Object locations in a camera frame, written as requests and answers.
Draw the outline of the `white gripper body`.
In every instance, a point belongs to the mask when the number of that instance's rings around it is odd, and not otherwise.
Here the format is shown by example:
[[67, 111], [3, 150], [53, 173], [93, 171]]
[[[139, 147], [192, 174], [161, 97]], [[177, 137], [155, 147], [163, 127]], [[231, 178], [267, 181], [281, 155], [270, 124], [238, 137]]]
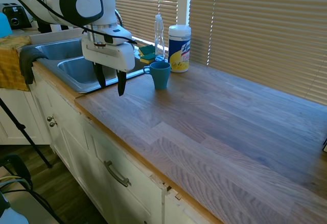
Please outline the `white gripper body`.
[[135, 67], [135, 54], [130, 41], [132, 34], [127, 30], [105, 30], [114, 36], [113, 43], [94, 43], [88, 34], [82, 35], [82, 53], [86, 60], [128, 72]]

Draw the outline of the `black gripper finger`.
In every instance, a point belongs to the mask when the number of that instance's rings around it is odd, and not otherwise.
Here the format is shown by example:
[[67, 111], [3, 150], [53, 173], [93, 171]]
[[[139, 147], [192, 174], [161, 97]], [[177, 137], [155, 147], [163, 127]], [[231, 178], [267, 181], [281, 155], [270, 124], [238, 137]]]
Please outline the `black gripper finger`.
[[118, 78], [118, 94], [119, 96], [122, 96], [126, 86], [126, 72], [117, 70], [116, 75]]
[[105, 76], [103, 73], [103, 66], [99, 63], [94, 63], [93, 64], [93, 69], [94, 69], [94, 73], [96, 75], [96, 78], [98, 80], [98, 83], [100, 85], [101, 88], [105, 88], [106, 87], [106, 80], [105, 80]]

